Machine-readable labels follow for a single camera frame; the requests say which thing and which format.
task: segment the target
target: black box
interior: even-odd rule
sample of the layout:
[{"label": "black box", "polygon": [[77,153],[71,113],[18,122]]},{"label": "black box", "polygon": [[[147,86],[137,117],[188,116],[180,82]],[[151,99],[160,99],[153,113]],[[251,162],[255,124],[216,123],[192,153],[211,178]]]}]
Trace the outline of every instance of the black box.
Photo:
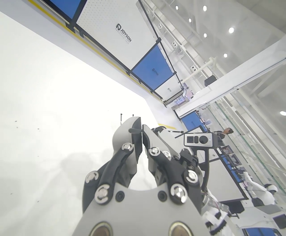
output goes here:
[{"label": "black box", "polygon": [[208,77],[205,81],[204,81],[204,85],[207,87],[208,85],[212,84],[213,82],[215,82],[217,79],[215,76],[211,76]]}]

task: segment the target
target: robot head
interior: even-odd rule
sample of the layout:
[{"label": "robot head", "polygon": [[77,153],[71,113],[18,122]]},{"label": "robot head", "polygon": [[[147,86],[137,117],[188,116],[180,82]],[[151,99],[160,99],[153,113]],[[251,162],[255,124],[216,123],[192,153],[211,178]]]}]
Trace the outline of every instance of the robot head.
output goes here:
[{"label": "robot head", "polygon": [[278,188],[275,185],[272,184],[266,184],[264,187],[274,195],[274,193],[278,192]]}]

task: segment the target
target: white floor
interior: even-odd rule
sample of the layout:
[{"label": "white floor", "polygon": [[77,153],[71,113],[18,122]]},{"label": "white floor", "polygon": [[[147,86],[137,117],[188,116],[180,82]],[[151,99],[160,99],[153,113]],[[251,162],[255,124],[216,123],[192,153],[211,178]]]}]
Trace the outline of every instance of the white floor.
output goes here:
[{"label": "white floor", "polygon": [[[112,157],[120,114],[158,124],[142,97],[2,13],[0,22],[0,235],[68,236],[86,174]],[[142,154],[130,187],[155,185]]]}]

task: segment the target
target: camera lens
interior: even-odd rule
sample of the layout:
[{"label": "camera lens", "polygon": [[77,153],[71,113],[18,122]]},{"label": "camera lens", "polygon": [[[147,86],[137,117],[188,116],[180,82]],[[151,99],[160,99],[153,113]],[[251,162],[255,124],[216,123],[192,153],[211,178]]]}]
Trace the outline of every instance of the camera lens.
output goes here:
[{"label": "camera lens", "polygon": [[99,223],[94,227],[90,236],[112,236],[111,226],[106,222]]},{"label": "camera lens", "polygon": [[169,236],[193,236],[193,234],[185,224],[176,222],[171,226]]}]

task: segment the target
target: joyson logo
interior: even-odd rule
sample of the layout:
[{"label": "joyson logo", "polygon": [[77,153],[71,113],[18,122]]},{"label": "joyson logo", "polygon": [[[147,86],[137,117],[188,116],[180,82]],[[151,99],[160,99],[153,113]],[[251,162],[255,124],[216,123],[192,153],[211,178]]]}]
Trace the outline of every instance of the joyson logo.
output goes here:
[{"label": "joyson logo", "polygon": [[122,26],[120,24],[117,24],[116,25],[116,29],[117,29],[117,32],[119,34],[122,35],[122,37],[125,38],[126,42],[129,43],[132,41],[132,39],[130,38],[130,36],[125,32],[125,30],[122,28]]}]

